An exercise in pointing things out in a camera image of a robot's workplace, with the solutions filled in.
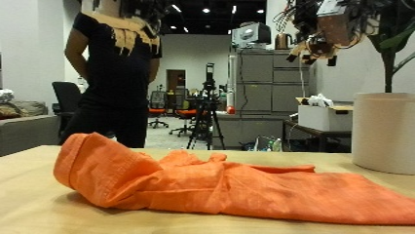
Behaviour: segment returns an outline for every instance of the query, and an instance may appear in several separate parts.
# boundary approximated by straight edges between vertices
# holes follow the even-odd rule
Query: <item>black office chair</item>
[[[147,125],[153,126],[153,129],[155,129],[159,124],[169,128],[169,124],[163,121],[159,121],[159,116],[166,116],[167,113],[167,94],[165,91],[151,92],[147,110],[149,114],[155,116],[155,120],[149,122]]]
[[[58,136],[61,136],[78,108],[80,90],[76,83],[64,81],[52,82],[52,87],[58,101],[58,111],[56,111],[56,115],[61,117],[58,130]]]

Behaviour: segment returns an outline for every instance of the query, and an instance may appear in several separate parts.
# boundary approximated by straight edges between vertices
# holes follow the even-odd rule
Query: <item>office chair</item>
[[[169,128],[169,124],[166,122],[159,121],[159,116],[166,115],[167,113],[167,94],[163,91],[153,91],[150,96],[149,103],[149,114],[155,115],[155,120],[149,122],[147,125],[153,126],[153,129],[158,127],[158,125],[163,125]]]
[[[61,117],[58,130],[60,137],[78,108],[80,90],[76,83],[64,81],[52,82],[52,87],[58,102],[58,111],[56,111],[56,115]]]
[[[175,89],[174,91],[175,103],[174,103],[174,113],[179,116],[179,119],[183,119],[183,126],[178,129],[170,130],[169,134],[171,135],[174,131],[179,131],[178,137],[182,134],[186,134],[186,131],[193,131],[193,126],[189,126],[186,121],[195,117],[195,108],[189,105],[187,89]]]

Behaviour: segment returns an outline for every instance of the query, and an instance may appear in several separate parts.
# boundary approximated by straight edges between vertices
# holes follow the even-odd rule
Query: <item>white box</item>
[[[298,105],[298,125],[324,132],[351,131],[352,106]]]

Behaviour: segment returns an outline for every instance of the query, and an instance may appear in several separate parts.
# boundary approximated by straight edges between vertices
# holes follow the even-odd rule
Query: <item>wooden table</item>
[[[415,233],[415,226],[339,225],[230,215],[122,211],[93,207],[52,176],[58,146],[0,158],[0,233]],[[140,149],[162,158],[167,149]],[[207,159],[211,151],[193,151]],[[270,166],[312,164],[316,172],[359,173],[415,198],[415,176],[359,168],[350,154],[226,151],[229,161]]]

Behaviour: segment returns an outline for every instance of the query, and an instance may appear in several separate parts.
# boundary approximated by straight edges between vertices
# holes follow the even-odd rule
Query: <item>plant pot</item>
[[[352,109],[352,163],[415,175],[415,94],[356,94]]]

